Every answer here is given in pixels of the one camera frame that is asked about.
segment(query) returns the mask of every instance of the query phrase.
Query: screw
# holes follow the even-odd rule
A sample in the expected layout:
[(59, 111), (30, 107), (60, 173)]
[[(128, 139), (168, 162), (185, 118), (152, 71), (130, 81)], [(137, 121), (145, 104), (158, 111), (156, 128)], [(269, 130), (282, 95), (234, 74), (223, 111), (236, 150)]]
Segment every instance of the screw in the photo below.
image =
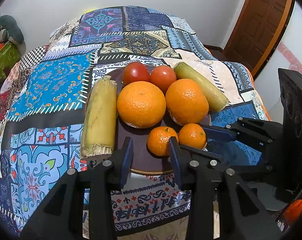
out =
[(211, 166), (215, 166), (215, 165), (217, 165), (217, 163), (218, 163), (218, 162), (217, 162), (216, 160), (210, 161), (210, 165), (211, 165)]
[(231, 169), (231, 168), (228, 168), (228, 169), (226, 170), (226, 172), (227, 172), (227, 174), (230, 175), (230, 176), (232, 176), (232, 175), (235, 174), (235, 171), (234, 171), (233, 169)]
[(197, 166), (199, 166), (199, 162), (198, 162), (198, 161), (190, 161), (189, 164), (190, 164), (190, 166), (192, 166), (192, 167), (197, 167)]
[(105, 160), (102, 162), (102, 165), (105, 167), (109, 167), (111, 164), (112, 164), (112, 161), (110, 161), (110, 160)]
[(67, 174), (68, 174), (68, 175), (73, 175), (73, 174), (75, 174), (75, 169), (74, 169), (74, 168), (68, 169), (68, 170), (67, 170)]

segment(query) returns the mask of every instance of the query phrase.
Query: orange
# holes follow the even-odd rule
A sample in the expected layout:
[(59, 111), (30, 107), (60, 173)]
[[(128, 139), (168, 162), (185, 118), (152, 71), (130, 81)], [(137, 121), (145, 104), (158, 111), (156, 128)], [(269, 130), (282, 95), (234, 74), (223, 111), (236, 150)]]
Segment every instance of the orange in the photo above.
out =
[(120, 92), (116, 107), (120, 118), (135, 128), (148, 128), (162, 120), (165, 113), (165, 97), (154, 84), (137, 81)]
[(203, 149), (206, 141), (205, 132), (196, 123), (188, 123), (179, 132), (180, 144), (189, 145), (197, 149)]
[(179, 79), (165, 94), (171, 118), (179, 125), (199, 123), (209, 111), (208, 101), (199, 85), (191, 79)]
[(177, 133), (171, 127), (160, 126), (152, 129), (147, 140), (149, 150), (157, 156), (169, 156), (168, 141), (172, 136), (175, 136), (179, 142)]

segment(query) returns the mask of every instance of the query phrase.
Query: wooden door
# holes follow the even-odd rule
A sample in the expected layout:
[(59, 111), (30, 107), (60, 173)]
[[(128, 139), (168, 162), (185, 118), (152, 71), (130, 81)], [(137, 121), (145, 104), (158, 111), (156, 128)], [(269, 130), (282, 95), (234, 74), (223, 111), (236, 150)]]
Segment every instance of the wooden door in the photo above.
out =
[(254, 75), (280, 35), (291, 1), (249, 0), (224, 49), (228, 60), (242, 63)]

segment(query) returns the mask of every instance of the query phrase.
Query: plate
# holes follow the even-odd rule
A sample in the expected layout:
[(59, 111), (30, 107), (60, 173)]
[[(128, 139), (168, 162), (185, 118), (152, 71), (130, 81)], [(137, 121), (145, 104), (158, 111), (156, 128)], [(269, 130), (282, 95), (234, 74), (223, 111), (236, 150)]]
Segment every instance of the plate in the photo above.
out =
[[(147, 66), (149, 72), (155, 67)], [(122, 90), (122, 76), (124, 67), (113, 70), (107, 75), (111, 76), (112, 80), (115, 80), (118, 85), (118, 95)], [(210, 124), (210, 116), (207, 115), (201, 124)], [(169, 126), (173, 128), (177, 133), (182, 126), (177, 125), (166, 112), (162, 121), (155, 126), (138, 129), (125, 124), (120, 117), (117, 117), (116, 131), (115, 131), (115, 149), (122, 147), (125, 137), (130, 136), (133, 139), (133, 160), (131, 171), (133, 173), (142, 175), (161, 175), (164, 173), (172, 172), (170, 157), (158, 157), (152, 154), (147, 148), (147, 138), (150, 131), (158, 126)]]

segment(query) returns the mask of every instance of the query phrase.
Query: tomato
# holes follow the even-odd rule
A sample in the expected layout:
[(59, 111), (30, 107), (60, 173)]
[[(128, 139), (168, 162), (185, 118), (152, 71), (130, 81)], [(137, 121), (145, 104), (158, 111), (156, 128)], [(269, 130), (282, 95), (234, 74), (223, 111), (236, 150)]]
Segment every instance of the tomato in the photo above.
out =
[(150, 82), (160, 88), (164, 94), (176, 80), (177, 76), (174, 70), (166, 65), (156, 67), (150, 75)]
[(129, 63), (123, 71), (123, 86), (136, 81), (149, 81), (150, 74), (147, 67), (140, 62)]

